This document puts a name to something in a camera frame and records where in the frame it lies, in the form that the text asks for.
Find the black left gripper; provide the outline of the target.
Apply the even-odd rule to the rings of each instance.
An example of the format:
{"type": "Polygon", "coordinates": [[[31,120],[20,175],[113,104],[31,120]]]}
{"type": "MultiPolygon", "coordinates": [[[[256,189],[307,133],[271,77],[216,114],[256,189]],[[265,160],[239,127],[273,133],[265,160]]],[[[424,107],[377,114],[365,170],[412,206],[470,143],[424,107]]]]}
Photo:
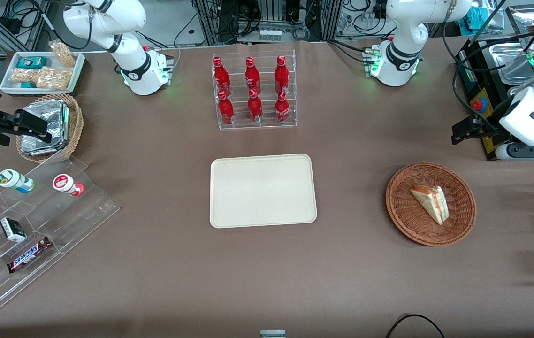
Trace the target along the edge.
{"type": "Polygon", "coordinates": [[[490,139],[492,143],[511,141],[511,135],[501,126],[500,119],[507,113],[513,98],[514,96],[508,96],[502,102],[496,102],[494,105],[495,101],[491,101],[487,96],[480,96],[479,112],[496,130],[486,123],[483,126],[483,122],[479,118],[470,115],[452,126],[451,142],[453,144],[462,143],[467,139],[477,138],[479,134],[479,139],[490,139]]]}

